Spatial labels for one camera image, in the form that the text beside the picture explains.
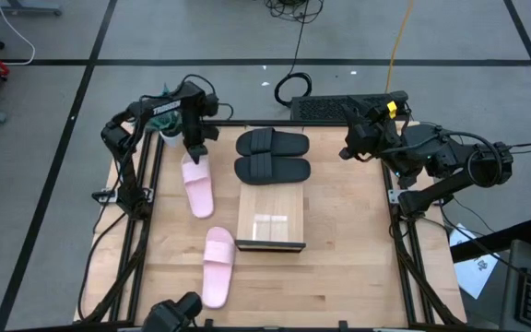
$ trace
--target white cable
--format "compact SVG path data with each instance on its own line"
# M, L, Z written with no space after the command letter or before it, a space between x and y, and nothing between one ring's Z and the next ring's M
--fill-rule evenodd
M32 45L32 43L26 39L26 37L22 36L21 33L19 33L16 28L14 28L14 26L11 25L11 23L9 23L9 21L7 20L6 18L6 14L4 14L4 10L1 8L1 5L0 5L0 13L1 13L1 17L4 18L4 21L7 23L7 25L9 26L10 29L12 29L19 38L21 38L22 40L24 40L24 42L26 42L29 47L32 48L32 56L29 58L28 61L26 62L23 62L23 63L12 63L12 64L6 64L4 63L4 65L29 65L32 63L32 61L34 60L34 56L36 55L36 47L34 47L34 45Z

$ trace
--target pink slide sandal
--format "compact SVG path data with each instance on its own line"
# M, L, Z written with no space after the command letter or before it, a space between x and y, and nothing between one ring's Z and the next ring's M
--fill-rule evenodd
M200 162L196 165L190 155L185 153L182 158L182 176L192 214L198 218L210 217L214 212L214 202L208 156L200 156Z
M225 305L235 261L235 241L229 231L213 227L206 235L202 302L211 309Z

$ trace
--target paper sheet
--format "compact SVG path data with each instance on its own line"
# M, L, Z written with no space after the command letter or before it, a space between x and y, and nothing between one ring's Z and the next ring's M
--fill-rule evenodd
M456 226L461 231L465 231L465 234L471 238L477 238L472 232L466 231L466 228L462 224ZM469 241L468 238L460 231L454 230L450 234L450 246L466 241ZM485 284L487 284L487 280L489 280L491 272L495 268L495 264L497 264L497 259L491 255L483 255L475 259L454 264L454 270L458 278L458 286L475 298L475 300L478 299L483 288L485 288Z

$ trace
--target wooden tabletop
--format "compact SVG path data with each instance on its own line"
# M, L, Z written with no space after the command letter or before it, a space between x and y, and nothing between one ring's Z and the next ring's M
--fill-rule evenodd
M303 129L311 140L304 158L312 167L311 177L304 183L306 248L300 254L238 251L226 305L220 310L203 310L199 324L212 318L215 326L334 327L339 320L347 320L350 327L407 326L395 244L388 234L390 218L381 163L340 159L337 153L345 146L346 130ZM244 131L244 127L223 127L218 142L206 142L215 201L215 213L209 219L197 219L190 212L180 167L184 149L164 148L137 324L142 324L157 302L177 301L187 291L202 294L202 257L208 229L220 226L233 235L237 230L241 182L233 163L239 158L235 141ZM151 142L147 185L157 138ZM111 169L109 186L115 176ZM416 187L431 184L423 172ZM121 213L116 206L108 207L96 234ZM443 222L436 207L427 217ZM83 301L86 314L115 280L125 224L123 221L108 233L92 258ZM417 228L428 282L454 315L466 320L443 229L423 220ZM413 278L411 284L417 319L422 322ZM128 284L120 318L126 317L130 290Z

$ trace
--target black slipper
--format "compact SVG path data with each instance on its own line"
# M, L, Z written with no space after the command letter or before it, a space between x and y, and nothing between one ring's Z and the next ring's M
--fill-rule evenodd
M272 157L271 153L254 154L235 161L235 173L251 185L291 184L311 176L311 164L301 158Z
M270 152L272 156L298 157L308 151L307 136L278 132L271 127L254 129L237 139L237 153L245 157L265 152Z

